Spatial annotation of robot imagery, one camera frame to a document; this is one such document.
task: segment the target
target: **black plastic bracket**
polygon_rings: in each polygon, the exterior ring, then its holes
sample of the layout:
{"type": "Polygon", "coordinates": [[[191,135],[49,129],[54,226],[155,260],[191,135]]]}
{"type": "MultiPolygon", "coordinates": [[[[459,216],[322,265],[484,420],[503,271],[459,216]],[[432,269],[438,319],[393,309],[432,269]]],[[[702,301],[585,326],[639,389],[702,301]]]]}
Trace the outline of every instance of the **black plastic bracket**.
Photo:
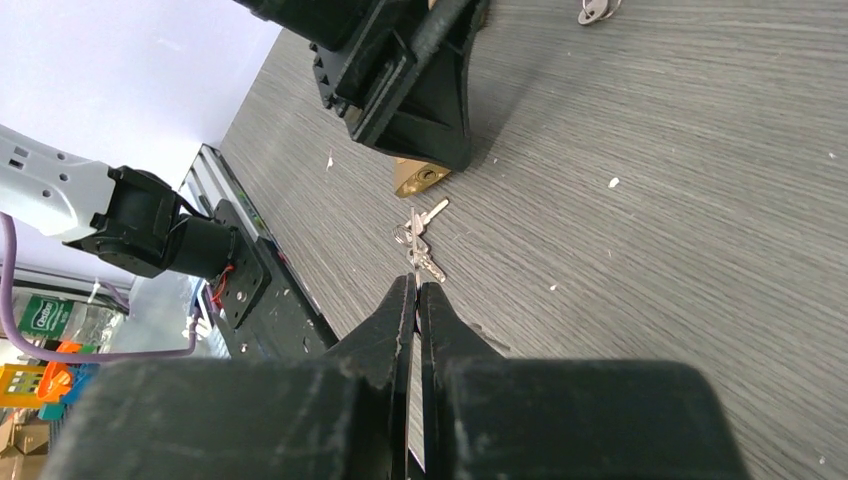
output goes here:
{"type": "Polygon", "coordinates": [[[321,100],[351,138],[462,171],[471,163],[468,64],[489,0],[374,1],[345,46],[316,43],[321,100]]]}

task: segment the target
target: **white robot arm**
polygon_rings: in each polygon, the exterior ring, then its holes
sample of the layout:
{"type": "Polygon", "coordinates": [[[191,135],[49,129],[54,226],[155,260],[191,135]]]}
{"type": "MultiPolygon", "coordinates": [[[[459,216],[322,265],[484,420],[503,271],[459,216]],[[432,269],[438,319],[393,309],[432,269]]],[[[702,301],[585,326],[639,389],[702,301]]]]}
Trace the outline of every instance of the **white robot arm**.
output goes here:
{"type": "Polygon", "coordinates": [[[0,125],[0,212],[63,242],[92,235],[115,180],[109,166],[59,151],[0,125]]]}
{"type": "Polygon", "coordinates": [[[234,232],[181,213],[185,200],[155,175],[111,168],[0,125],[0,213],[143,277],[173,270],[214,278],[234,232]]]}

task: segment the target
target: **gray wood grain table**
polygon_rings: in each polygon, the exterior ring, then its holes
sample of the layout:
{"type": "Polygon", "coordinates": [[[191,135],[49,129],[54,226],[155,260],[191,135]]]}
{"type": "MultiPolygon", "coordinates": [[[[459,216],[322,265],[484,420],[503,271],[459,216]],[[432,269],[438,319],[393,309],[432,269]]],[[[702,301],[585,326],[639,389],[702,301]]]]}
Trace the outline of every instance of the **gray wood grain table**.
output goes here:
{"type": "Polygon", "coordinates": [[[688,362],[756,478],[848,478],[848,4],[625,0],[590,28],[579,5],[495,2],[475,163],[417,198],[286,32],[223,152],[338,333],[408,271],[409,206],[449,196],[434,259],[507,355],[688,362]]]}

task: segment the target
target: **black mounting plate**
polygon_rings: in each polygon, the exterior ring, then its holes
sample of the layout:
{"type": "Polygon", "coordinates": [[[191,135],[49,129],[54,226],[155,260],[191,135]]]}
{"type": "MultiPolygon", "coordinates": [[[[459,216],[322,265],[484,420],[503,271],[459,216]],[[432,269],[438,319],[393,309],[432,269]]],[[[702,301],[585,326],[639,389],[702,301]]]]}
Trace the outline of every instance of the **black mounting plate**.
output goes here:
{"type": "Polygon", "coordinates": [[[222,200],[215,218],[235,227],[238,246],[227,279],[219,327],[233,358],[318,357],[338,343],[310,302],[285,255],[265,237],[253,240],[234,206],[222,200]],[[242,292],[240,301],[238,292],[242,292]]]}
{"type": "Polygon", "coordinates": [[[215,220],[237,230],[236,246],[230,260],[233,270],[219,277],[214,290],[217,292],[223,289],[221,303],[229,323],[233,329],[238,329],[271,283],[271,272],[259,259],[256,247],[246,237],[245,229],[238,228],[241,220],[232,203],[222,200],[215,209],[215,220]]]}

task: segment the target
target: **key ring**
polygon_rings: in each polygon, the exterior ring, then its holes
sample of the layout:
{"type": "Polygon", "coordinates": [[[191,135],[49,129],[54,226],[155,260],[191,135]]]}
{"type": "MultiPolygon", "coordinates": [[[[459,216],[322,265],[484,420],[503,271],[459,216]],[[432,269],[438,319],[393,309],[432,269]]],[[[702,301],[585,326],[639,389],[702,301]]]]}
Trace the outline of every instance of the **key ring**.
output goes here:
{"type": "Polygon", "coordinates": [[[407,228],[406,225],[396,225],[395,228],[392,229],[392,235],[394,235],[395,240],[404,247],[412,246],[412,230],[407,228]]]}
{"type": "MultiPolygon", "coordinates": [[[[598,23],[598,22],[601,22],[603,20],[610,18],[615,12],[618,11],[618,9],[621,7],[621,2],[623,2],[623,1],[624,0],[617,0],[614,7],[612,7],[607,13],[605,13],[603,17],[598,18],[597,20],[595,20],[592,23],[598,23]]],[[[583,12],[582,13],[585,14],[587,17],[589,16],[589,12],[587,12],[586,9],[589,7],[589,3],[591,3],[589,0],[583,0],[583,12]]]]}

